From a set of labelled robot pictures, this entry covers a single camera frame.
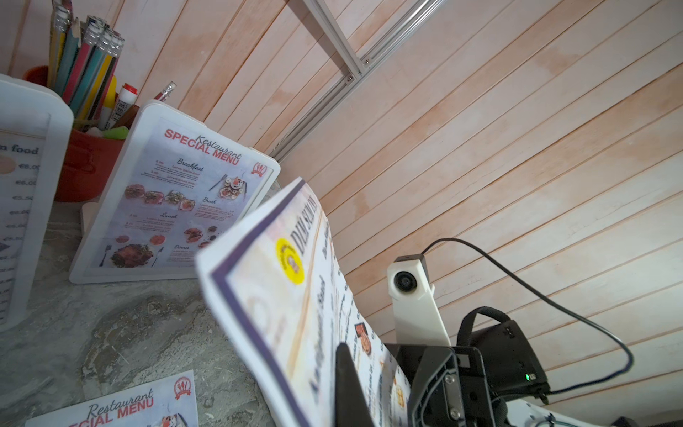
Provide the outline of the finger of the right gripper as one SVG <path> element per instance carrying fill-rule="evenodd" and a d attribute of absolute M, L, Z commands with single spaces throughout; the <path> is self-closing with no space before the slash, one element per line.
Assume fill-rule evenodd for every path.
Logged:
<path fill-rule="evenodd" d="M 480 352 L 473 347 L 390 344 L 407 376 L 410 426 L 494 426 Z"/>

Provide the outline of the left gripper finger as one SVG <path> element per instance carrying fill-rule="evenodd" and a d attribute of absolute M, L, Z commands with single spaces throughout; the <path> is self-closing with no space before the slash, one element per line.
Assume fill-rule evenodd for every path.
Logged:
<path fill-rule="evenodd" d="M 335 353 L 334 425 L 336 427 L 374 427 L 359 375 L 346 343 Z"/>

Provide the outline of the dim sum menu sheet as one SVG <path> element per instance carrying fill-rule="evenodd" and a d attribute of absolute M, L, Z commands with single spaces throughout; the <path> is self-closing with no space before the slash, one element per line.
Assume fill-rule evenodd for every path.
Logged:
<path fill-rule="evenodd" d="M 329 221 L 296 179 L 196 258 L 204 299 L 253 374 L 279 426 L 331 426 L 336 352 L 359 382 L 343 418 L 405 426 L 410 384 L 360 314 Z"/>

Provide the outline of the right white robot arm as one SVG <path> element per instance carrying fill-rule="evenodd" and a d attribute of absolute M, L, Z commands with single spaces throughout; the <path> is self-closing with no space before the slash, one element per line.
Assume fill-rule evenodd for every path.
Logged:
<path fill-rule="evenodd" d="M 390 351 L 411 386 L 409 425 L 580 425 L 526 402 L 552 391 L 526 336 L 505 313 L 474 310 L 456 344 L 434 305 L 398 305 L 394 317 L 398 341 Z"/>

